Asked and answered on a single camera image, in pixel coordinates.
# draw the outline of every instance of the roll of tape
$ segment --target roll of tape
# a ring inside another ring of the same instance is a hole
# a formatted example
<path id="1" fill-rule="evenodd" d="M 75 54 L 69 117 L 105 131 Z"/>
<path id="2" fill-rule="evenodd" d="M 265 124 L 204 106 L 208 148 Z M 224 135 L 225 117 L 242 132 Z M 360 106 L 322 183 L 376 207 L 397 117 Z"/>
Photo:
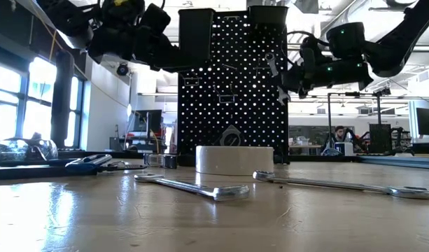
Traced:
<path id="1" fill-rule="evenodd" d="M 273 171 L 272 147 L 198 146 L 196 171 L 203 174 L 251 176 Z"/>

